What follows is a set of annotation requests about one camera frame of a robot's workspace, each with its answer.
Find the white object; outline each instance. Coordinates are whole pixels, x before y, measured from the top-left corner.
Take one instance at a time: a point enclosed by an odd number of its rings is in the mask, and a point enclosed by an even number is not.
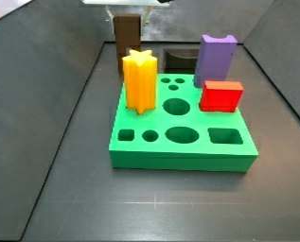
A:
[[[170,3],[161,4],[157,0],[82,0],[84,4],[123,5],[123,6],[153,6],[167,7]]]

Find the gray panel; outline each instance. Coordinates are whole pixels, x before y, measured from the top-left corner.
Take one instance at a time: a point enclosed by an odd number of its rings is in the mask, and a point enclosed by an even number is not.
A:
[[[161,64],[163,48],[197,47],[145,44]],[[242,82],[241,111],[260,150],[246,174],[111,168],[122,85],[113,66],[115,47],[107,44],[24,240],[300,240],[300,122],[242,47],[228,79]]]
[[[300,115],[300,0],[277,0],[245,42]]]
[[[142,41],[200,42],[209,34],[234,35],[242,43],[273,0],[175,0],[169,8],[153,8]],[[139,7],[113,7],[113,13],[143,13]]]
[[[0,239],[19,239],[103,44],[98,9],[34,1],[0,21]]]

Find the hole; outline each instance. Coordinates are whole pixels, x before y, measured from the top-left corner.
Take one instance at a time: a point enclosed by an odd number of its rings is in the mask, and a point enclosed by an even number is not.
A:
[[[158,134],[154,130],[146,130],[142,136],[147,142],[154,142],[158,139]]]
[[[175,83],[185,83],[185,79],[182,79],[182,78],[177,78],[177,79],[174,80],[174,82],[175,82]]]
[[[169,83],[171,80],[169,78],[161,78],[161,81]]]
[[[170,128],[165,135],[169,140],[179,144],[190,144],[198,139],[197,131],[187,127]]]
[[[241,145],[242,138],[236,129],[208,129],[210,141],[214,144]]]
[[[134,130],[119,130],[118,140],[119,141],[133,141],[134,140]]]
[[[190,110],[190,104],[183,99],[171,98],[165,101],[163,109],[171,115],[183,115]]]
[[[178,86],[177,85],[170,85],[169,86],[169,89],[173,90],[173,91],[175,91],[178,89]]]

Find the square hole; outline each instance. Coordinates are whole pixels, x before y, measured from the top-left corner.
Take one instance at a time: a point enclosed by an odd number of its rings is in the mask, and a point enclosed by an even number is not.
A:
[[[236,129],[208,129],[210,141],[214,144],[241,145],[242,138]]]
[[[134,130],[119,130],[118,140],[119,141],[133,141],[134,140]]]

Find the shape sorter board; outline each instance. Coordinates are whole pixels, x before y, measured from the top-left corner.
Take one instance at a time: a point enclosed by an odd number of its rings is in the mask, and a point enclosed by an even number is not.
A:
[[[109,145],[115,168],[246,172],[258,151],[242,115],[202,112],[193,75],[157,76],[155,110],[126,108],[122,88]]]

